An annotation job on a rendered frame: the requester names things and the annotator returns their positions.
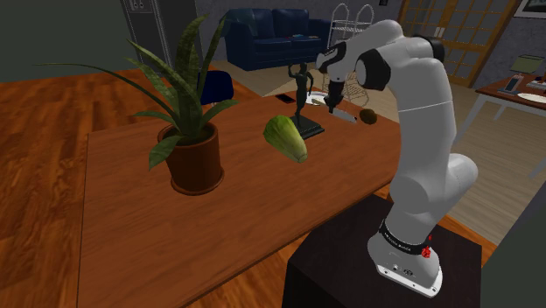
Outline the knife with silver blade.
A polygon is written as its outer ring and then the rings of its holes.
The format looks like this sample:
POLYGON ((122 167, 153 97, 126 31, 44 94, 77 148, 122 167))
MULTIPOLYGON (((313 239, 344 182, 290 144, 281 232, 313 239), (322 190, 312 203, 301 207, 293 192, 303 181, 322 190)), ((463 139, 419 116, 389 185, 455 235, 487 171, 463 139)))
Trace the knife with silver blade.
POLYGON ((342 120, 345 120, 345 121, 348 121, 350 123, 355 123, 357 121, 357 118, 352 115, 352 114, 349 114, 348 112, 342 110, 342 109, 339 109, 339 108, 334 108, 332 110, 332 114, 334 116, 337 116, 338 118, 342 119, 342 120))

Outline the green lettuce head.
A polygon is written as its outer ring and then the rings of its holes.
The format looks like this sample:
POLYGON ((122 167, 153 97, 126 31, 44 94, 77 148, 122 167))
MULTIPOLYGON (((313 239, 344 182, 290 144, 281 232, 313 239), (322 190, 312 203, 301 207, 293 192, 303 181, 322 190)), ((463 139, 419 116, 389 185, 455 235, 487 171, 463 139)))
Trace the green lettuce head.
POLYGON ((262 134, 270 145, 287 158, 297 163, 303 163, 308 158, 305 141, 288 116, 276 115, 269 119, 262 134))

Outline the dark blue sofa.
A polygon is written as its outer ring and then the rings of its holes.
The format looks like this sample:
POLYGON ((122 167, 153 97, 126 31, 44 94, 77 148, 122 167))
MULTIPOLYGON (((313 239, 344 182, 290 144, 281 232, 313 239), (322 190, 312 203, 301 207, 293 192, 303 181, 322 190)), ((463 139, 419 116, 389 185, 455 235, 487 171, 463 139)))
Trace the dark blue sofa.
POLYGON ((326 49, 330 25, 307 10, 228 10, 222 29, 227 61, 245 71, 311 63, 326 49))

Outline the dark blue chair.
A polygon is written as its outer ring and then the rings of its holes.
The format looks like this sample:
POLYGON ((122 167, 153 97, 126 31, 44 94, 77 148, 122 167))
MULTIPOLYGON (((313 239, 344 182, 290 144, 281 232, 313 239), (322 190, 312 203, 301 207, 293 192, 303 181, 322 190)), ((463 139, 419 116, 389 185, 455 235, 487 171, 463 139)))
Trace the dark blue chair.
POLYGON ((220 70, 209 70, 200 97, 202 105, 231 100, 234 96, 234 87, 229 73, 220 70))

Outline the wooden lattice door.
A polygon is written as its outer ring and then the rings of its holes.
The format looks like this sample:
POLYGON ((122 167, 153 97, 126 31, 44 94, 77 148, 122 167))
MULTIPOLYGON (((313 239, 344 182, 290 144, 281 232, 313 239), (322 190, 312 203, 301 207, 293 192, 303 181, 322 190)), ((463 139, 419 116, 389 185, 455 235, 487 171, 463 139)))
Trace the wooden lattice door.
POLYGON ((450 82, 470 88, 521 0, 402 0, 407 36, 438 39, 450 82))

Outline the potted green snake plant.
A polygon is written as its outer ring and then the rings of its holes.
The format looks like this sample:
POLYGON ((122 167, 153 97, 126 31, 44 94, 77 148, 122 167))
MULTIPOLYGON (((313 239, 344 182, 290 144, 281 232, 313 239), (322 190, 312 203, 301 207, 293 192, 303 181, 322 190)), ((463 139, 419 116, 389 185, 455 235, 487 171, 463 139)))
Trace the potted green snake plant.
POLYGON ((102 71, 126 82, 149 96, 163 110, 140 111, 137 116, 155 117, 169 123, 157 135, 157 144, 150 150, 149 167, 166 162, 171 174, 171 186, 178 193, 202 195, 211 192, 224 179, 221 166, 219 130, 211 119, 221 111, 238 103, 226 99, 204 110, 201 104, 208 68, 217 49, 223 22, 220 22, 204 60, 199 60, 194 40, 207 15, 196 17, 183 30, 177 45, 175 65, 169 66, 151 51, 135 42, 130 44, 149 60, 154 67, 131 59, 163 96, 156 97, 133 80, 119 73, 102 71))

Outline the dark robot stand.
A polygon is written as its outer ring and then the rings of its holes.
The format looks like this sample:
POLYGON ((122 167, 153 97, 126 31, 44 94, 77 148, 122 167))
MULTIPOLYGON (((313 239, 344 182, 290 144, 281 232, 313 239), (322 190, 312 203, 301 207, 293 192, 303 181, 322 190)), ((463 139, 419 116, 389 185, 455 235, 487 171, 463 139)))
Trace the dark robot stand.
POLYGON ((391 202, 370 195, 312 230, 287 264, 282 308, 480 308, 480 245, 435 226, 431 246, 444 274, 427 298, 381 276, 368 239, 391 202))

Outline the wooden side table white legs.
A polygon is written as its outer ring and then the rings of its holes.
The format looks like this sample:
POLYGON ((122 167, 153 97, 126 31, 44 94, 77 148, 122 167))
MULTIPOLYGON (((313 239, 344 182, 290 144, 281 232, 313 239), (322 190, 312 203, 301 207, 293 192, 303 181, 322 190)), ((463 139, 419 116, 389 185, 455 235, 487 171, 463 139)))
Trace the wooden side table white legs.
POLYGON ((512 77, 476 89, 478 97, 468 116, 459 126, 454 143, 463 137, 486 102, 500 106, 494 120, 497 120, 506 108, 546 117, 546 72, 543 76, 535 75, 535 71, 544 61, 544 57, 520 55, 510 68, 514 73, 512 77))

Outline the grey panelled door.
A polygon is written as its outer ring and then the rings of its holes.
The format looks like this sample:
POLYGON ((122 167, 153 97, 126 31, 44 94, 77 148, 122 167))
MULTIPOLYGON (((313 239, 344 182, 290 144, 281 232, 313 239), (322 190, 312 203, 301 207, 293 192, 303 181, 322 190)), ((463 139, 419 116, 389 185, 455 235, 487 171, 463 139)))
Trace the grey panelled door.
POLYGON ((149 50, 170 67, 172 56, 159 0, 119 0, 132 41, 149 50))

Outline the wall picture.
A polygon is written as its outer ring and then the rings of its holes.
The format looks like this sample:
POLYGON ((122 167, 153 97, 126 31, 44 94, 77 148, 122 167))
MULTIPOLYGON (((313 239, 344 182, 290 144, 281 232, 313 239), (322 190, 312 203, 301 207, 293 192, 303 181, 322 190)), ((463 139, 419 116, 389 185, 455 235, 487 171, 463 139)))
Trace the wall picture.
POLYGON ((546 0, 521 0, 514 17, 546 19, 546 0))

